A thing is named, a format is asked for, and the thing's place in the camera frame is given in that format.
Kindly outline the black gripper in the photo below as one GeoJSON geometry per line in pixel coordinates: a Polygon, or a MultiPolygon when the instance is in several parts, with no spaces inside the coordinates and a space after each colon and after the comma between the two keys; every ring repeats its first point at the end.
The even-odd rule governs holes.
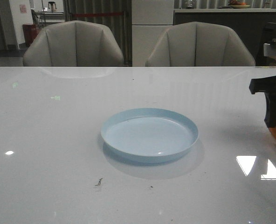
{"type": "Polygon", "coordinates": [[[268,128],[276,126],[276,76],[251,79],[249,90],[252,94],[265,93],[266,115],[265,124],[268,128]]]}

